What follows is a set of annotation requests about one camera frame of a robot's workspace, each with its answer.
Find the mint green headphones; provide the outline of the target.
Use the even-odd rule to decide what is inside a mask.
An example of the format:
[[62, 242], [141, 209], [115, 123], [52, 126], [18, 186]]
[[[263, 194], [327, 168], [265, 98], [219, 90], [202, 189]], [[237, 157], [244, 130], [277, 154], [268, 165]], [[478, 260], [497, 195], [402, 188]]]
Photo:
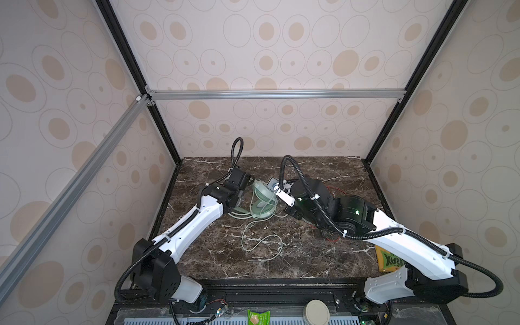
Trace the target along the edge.
[[249, 238], [247, 232], [260, 223], [270, 221], [271, 219], [284, 219], [287, 215], [278, 215], [278, 197], [274, 192], [268, 189], [268, 185], [261, 180], [255, 180], [252, 185], [251, 199], [249, 208], [245, 209], [240, 205], [233, 208], [228, 213], [230, 217], [236, 220], [248, 221], [243, 227], [240, 236], [240, 246], [245, 253], [252, 253], [260, 246], [268, 246], [277, 244], [278, 247], [272, 257], [253, 257], [254, 262], [268, 262], [279, 257], [284, 249], [283, 239], [276, 233], [269, 234], [263, 238]]

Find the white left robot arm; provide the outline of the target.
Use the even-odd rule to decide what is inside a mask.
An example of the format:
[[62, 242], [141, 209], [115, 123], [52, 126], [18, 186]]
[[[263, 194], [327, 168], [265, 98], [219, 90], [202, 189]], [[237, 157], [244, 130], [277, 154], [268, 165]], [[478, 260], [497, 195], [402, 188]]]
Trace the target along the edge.
[[199, 200], [174, 226], [153, 240], [142, 238], [132, 253], [131, 265], [117, 281], [118, 303], [151, 298], [158, 303], [183, 301], [196, 310], [204, 308], [207, 290], [182, 276], [177, 263], [188, 247], [217, 219], [241, 201], [249, 182], [241, 186], [212, 185], [200, 191]]

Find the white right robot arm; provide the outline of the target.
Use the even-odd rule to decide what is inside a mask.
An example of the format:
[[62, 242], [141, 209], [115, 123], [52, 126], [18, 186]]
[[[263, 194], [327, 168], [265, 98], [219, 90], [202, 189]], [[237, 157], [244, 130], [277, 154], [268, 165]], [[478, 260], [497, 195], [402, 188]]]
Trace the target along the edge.
[[[342, 238], [367, 241], [404, 260], [396, 271], [364, 283], [363, 297], [376, 304], [406, 297], [447, 304], [459, 297], [487, 299], [504, 290], [502, 280], [480, 265], [463, 258], [457, 244], [440, 245], [395, 222], [382, 210], [356, 195], [335, 197], [319, 180], [285, 183], [275, 191], [287, 214]], [[494, 288], [470, 292], [463, 265], [487, 276]]]

